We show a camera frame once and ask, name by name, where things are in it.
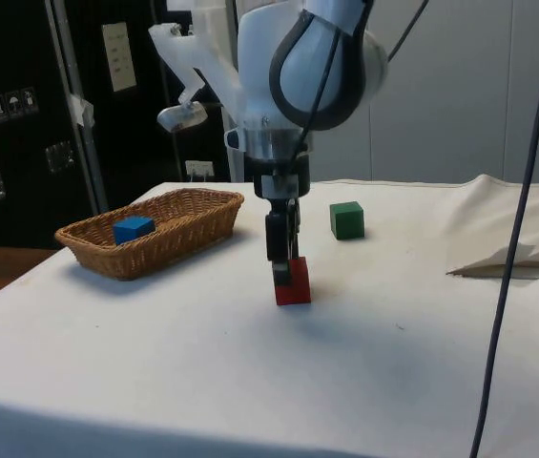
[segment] black cable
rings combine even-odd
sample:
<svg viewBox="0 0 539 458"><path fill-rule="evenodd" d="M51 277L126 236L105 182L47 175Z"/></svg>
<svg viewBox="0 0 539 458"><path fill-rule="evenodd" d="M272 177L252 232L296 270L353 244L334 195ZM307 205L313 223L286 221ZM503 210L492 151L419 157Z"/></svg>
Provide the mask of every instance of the black cable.
<svg viewBox="0 0 539 458"><path fill-rule="evenodd" d="M391 62L392 59L394 58L394 56L397 54L397 52L401 49L401 46L404 44L404 42L406 41L407 37L409 36L409 34L411 33L411 31L413 30L413 28L414 28L415 25L417 24L418 19L420 19L420 16L421 16L422 13L424 12L425 7L428 6L428 2L429 2L429 1L430 1L430 0L424 0L424 2L422 3L422 5L418 8L417 12L415 13L415 16L413 16L413 19L411 19L411 22L409 22L409 25L406 26L406 29L404 30L403 36L401 36L401 39L398 41L398 43L396 44L396 46L394 47L394 49L392 50L392 52L390 53L390 55L387 57L387 61L388 61L388 62Z"/></svg>
<svg viewBox="0 0 539 458"><path fill-rule="evenodd" d="M491 390L491 379L493 375L494 362L496 359L496 349L498 347L498 340L500 338L500 329L502 326L502 319L505 315L505 306L507 304L508 287L510 285L510 278L513 272L513 264L515 263L515 254L517 252L517 245L519 243L519 236L521 234L521 228L524 222L524 215L526 213L526 207L528 205L529 188L534 175L534 168L536 165L536 154L538 152L539 143L539 103L538 110L536 112L536 118L534 120L534 130L532 133L532 139L529 146L528 165L526 166L526 174L524 177L524 183L521 189L521 196L519 197L519 206L517 207L517 214L515 215L515 223L513 225L513 232L510 236L510 244L508 246L507 263L505 265L505 272L502 278L502 285L500 287L500 297L498 299L498 306L496 309L496 318L494 326L491 330L491 339L489 341L489 351L487 353L487 365L486 376L483 384L483 396L481 398L481 406L479 409L479 419L477 421L477 429L475 431L475 437L472 443L472 449L470 451L470 458L477 458L479 453L479 447L481 445L481 439L483 437L484 427L486 425L487 417L487 405L489 404L489 392Z"/></svg>
<svg viewBox="0 0 539 458"><path fill-rule="evenodd" d="M303 130L301 131L299 140L297 141L297 144L295 145L295 151L293 152L293 155L290 159L290 163L289 163L290 170L292 170L292 167L295 165L295 162L297 161L297 158L299 157L299 152L301 151L303 144L305 143L305 139L307 139L307 136L309 135L311 126L314 125L314 120L316 119L316 115L318 114L318 109L320 108L322 97L324 96L324 90L326 89L328 76L330 75L330 71L333 68L333 62L335 61L335 55L337 54L337 47L339 46L339 41L341 40L341 38L342 38L342 31L339 29L335 29L335 34L333 36L333 44L331 45L330 52L328 54L328 59L326 59L326 65L324 66L324 73L322 74L322 78L320 80L320 86L318 87L318 92L316 93L316 99L314 100L314 104L312 105L311 112L309 113L309 118L307 119L307 123L305 124L305 126L303 127Z"/></svg>

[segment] cable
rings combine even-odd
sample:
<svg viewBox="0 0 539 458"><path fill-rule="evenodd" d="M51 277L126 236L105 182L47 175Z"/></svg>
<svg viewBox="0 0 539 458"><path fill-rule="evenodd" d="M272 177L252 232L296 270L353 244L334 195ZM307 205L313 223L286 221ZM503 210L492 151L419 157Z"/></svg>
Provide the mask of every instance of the cable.
<svg viewBox="0 0 539 458"><path fill-rule="evenodd" d="M307 139L307 136L309 135L311 126L314 125L314 120L316 119L316 115L318 114L318 109L320 108L322 97L324 96L324 90L326 89L328 76L330 75L330 71L333 68L333 62L335 61L335 55L337 54L337 47L339 46L339 41L341 40L341 38L342 38L342 31L340 31L339 29L335 29L335 34L333 36L333 43L331 45L330 52L328 54L328 59L326 59L326 65L324 66L324 73L322 74L322 78L320 80L320 86L318 87L318 92L316 93L316 99L314 100L314 104L312 105L311 112L309 113L309 118L307 119L307 123L305 124L305 127L303 127L303 130L301 131L299 140L297 141L297 144L295 145L295 151L293 152L293 155L290 159L290 163L289 163L290 170L292 170L292 167L295 165L295 162L297 161L297 158L299 157L299 152L301 151L303 144L305 143L305 139Z"/></svg>
<svg viewBox="0 0 539 458"><path fill-rule="evenodd" d="M428 2L430 0L424 0L424 2L422 3L422 5L418 8L417 12L415 13L415 16L413 16L413 19L411 19L411 22L409 22L409 25L406 26L406 29L404 30L404 33L403 33L403 36L401 36L401 39L398 41L398 43L396 44L396 46L394 47L394 49L392 50L392 52L390 53L390 55L387 57L387 61L388 62L391 62L392 59L394 58L394 56L398 53L398 51L401 49L401 46L404 44L404 42L406 41L407 37L409 36L409 34L411 33L411 31L413 30L413 28L415 27L415 25L417 24L418 22L418 19L420 19L420 16L422 15L422 13L424 12L425 10L425 7L428 6Z"/></svg>
<svg viewBox="0 0 539 458"><path fill-rule="evenodd" d="M496 318L494 326L491 330L491 339L489 341L489 351L487 353L487 366L486 376L483 384L483 396L481 398L481 406L479 409L479 419L477 421L477 429L475 431L475 437L472 443L472 449L470 451L470 458L477 458L479 453L479 447L481 445L481 439L483 437L484 427L486 425L487 417L487 405L489 404L489 392L491 390L491 379L493 375L494 362L496 359L496 349L498 347L498 340L500 338L500 329L502 326L502 319L505 315L505 306L507 304L508 287L510 285L510 278L513 272L513 264L515 263L515 254L517 252L517 244L519 243L519 236L521 234L521 228L524 222L524 215L526 213L526 207L528 205L529 188L534 175L534 168L536 165L536 154L538 152L539 143L539 104L536 112L536 118L534 120L534 129L532 133L532 139L529 146L528 165L526 166L526 174L524 177L523 186L521 189L521 196L519 197L519 205L517 207L517 214L515 215L515 223L513 225L513 232L510 237L510 244L508 246L507 263L505 265L505 272L502 278L502 285L500 287L500 297L498 299L498 306L496 308Z"/></svg>

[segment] green cube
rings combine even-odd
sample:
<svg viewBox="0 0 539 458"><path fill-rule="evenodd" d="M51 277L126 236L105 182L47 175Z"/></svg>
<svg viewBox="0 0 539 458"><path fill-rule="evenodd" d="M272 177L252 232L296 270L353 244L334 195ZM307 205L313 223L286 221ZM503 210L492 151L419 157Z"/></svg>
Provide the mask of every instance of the green cube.
<svg viewBox="0 0 539 458"><path fill-rule="evenodd" d="M337 240L364 237L364 210L358 202L330 206L330 226Z"/></svg>

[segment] wicker basket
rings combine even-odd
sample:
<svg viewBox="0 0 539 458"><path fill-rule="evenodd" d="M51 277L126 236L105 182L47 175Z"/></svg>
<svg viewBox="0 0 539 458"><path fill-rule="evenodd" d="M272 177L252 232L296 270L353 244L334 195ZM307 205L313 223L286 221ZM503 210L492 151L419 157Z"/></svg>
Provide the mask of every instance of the wicker basket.
<svg viewBox="0 0 539 458"><path fill-rule="evenodd" d="M55 237L84 267L134 280L231 237L242 203L241 194L181 189L71 224ZM156 230L115 245L113 224L132 216L152 218Z"/></svg>

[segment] blue cube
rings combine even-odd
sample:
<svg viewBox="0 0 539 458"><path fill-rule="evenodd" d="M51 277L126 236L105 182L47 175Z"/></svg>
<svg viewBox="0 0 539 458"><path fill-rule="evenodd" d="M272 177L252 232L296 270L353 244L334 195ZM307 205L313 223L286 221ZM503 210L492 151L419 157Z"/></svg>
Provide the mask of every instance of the blue cube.
<svg viewBox="0 0 539 458"><path fill-rule="evenodd" d="M114 242L122 245L155 231L155 222L150 218L130 217L113 225Z"/></svg>

